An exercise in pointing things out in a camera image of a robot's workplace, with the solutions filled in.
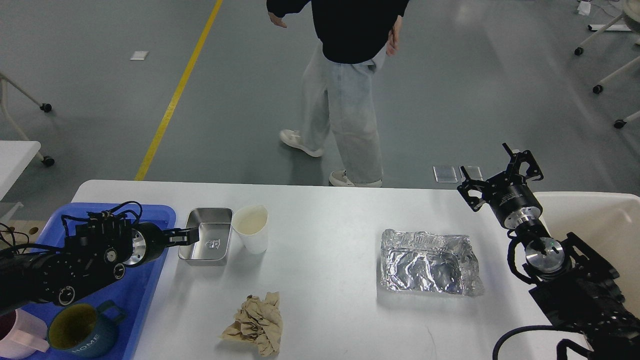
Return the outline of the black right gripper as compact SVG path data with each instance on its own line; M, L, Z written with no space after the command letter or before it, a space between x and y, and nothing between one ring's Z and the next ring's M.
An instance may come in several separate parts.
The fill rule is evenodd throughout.
M471 178L466 167L460 166L464 180L457 191L473 212L478 212L487 203L498 223L507 230L514 230L523 223L540 219L543 207L526 181L539 182L544 174L530 150L515 150L507 143L502 146L510 157L505 171L485 181Z

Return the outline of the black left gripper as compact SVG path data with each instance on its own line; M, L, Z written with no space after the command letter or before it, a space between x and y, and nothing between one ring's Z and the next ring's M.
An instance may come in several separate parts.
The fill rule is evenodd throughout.
M167 228L142 222L132 229L132 253L123 262L125 267L139 267L158 259L168 248L192 246L200 240L199 228Z

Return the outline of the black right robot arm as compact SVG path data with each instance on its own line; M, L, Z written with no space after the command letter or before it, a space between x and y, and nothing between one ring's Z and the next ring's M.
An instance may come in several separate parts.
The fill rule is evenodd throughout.
M530 150L503 148L509 163L487 180L472 178L461 166L463 182L457 187L467 205L477 212L488 204L510 242L507 265L512 274L532 285L529 294L549 320L548 325L527 325L503 334L494 344L498 359L505 342L530 331L581 334L588 347L571 339L560 340L556 358L568 351L588 360L637 360L640 355L639 319L624 306L625 296L615 280L615 267L573 232L566 239L551 237L541 217L543 207L528 187L544 175Z

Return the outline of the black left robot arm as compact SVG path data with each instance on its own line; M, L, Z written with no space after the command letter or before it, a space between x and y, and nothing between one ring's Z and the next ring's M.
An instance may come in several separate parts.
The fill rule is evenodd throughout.
M1 251L1 314L30 303L68 306L121 280L126 269L157 260L165 249L198 242L198 230L159 228L128 203L61 215L62 247L16 244Z

